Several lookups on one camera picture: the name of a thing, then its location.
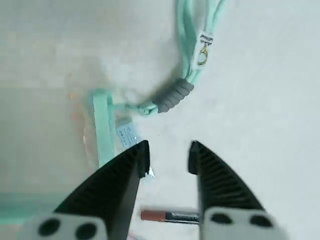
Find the mint green lanyard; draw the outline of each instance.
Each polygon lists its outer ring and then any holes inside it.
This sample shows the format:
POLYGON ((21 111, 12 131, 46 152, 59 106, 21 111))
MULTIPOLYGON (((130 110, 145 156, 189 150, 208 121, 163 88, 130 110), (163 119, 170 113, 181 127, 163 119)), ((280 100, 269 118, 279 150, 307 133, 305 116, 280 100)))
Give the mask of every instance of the mint green lanyard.
MULTIPOLYGON (((203 31, 213 35, 218 19, 226 0, 206 0, 205 24, 203 31)), ((176 24, 178 43, 181 54, 181 78, 194 85, 201 74, 201 70, 192 69, 191 62, 197 42, 197 34, 193 23, 192 9, 194 0, 178 0, 176 6, 176 24)), ((116 110, 135 110, 143 116, 158 112, 158 106, 152 102, 141 105, 114 104, 116 110)))
MULTIPOLYGON (((192 18, 193 3, 194 0, 177 1, 176 24, 181 54, 182 80, 178 82, 180 86, 176 87, 180 93, 175 92, 175 95, 171 96, 171 100, 176 101, 176 104, 192 91, 193 85, 197 82, 201 74, 201 69, 193 68, 192 65, 200 39, 199 37, 197 38, 192 18)), ((205 35, 213 35, 224 3, 225 0, 206 0, 205 25, 202 31, 205 35)), ((98 89, 92 94, 99 167, 102 167, 114 157, 114 111, 134 110, 143 116, 150 116, 151 114, 168 110, 168 108, 166 108, 166 110, 161 111, 159 105, 154 102, 155 101, 148 102, 142 105, 132 105, 129 103, 113 104, 112 93, 108 90, 98 89)))

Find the gray rubber sleeve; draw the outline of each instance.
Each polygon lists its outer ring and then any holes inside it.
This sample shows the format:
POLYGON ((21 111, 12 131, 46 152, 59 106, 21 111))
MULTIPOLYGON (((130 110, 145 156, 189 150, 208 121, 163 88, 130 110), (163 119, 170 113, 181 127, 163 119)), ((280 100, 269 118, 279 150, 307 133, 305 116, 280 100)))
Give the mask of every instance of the gray rubber sleeve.
POLYGON ((158 113, 166 113, 176 106, 195 88, 185 79, 178 78, 169 88, 157 95, 152 103, 157 105, 158 113))

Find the mint green strap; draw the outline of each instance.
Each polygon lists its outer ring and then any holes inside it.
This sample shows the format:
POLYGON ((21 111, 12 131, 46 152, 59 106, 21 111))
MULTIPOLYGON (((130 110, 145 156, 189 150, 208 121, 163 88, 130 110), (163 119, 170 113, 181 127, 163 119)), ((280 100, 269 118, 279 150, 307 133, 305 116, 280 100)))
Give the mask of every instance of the mint green strap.
MULTIPOLYGON (((206 0, 204 32, 213 34, 222 8, 226 0, 206 0)), ((197 41, 197 34, 193 23, 192 10, 194 0, 178 0, 176 6, 176 24, 179 49, 181 54, 181 78, 194 85, 200 77, 201 70, 191 69, 191 62, 197 41)), ((135 110, 143 116, 150 116, 158 112, 157 105, 148 102, 143 105, 117 104, 117 110, 135 110)))

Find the printed label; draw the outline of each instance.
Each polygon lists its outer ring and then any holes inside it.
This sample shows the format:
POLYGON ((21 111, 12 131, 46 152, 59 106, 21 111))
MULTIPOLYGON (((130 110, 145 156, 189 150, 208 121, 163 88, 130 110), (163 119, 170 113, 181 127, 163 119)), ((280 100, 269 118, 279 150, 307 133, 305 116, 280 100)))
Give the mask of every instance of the printed label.
POLYGON ((131 148, 132 146, 141 142, 138 137, 135 127, 132 122, 126 123, 124 125, 118 126, 116 128, 118 137, 125 149, 131 148))
POLYGON ((208 61, 209 52, 214 38, 212 35, 202 31, 200 32, 193 52, 191 68, 193 70, 202 70, 208 61))

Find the white label tag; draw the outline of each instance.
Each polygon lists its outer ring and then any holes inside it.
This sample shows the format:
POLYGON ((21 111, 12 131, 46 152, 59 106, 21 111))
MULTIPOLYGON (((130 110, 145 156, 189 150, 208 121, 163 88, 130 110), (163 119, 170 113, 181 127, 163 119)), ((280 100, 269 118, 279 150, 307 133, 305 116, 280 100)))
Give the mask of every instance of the white label tag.
POLYGON ((204 31, 198 35, 194 47, 192 65, 193 70, 202 70, 208 61, 209 52, 214 41, 214 37, 204 31))

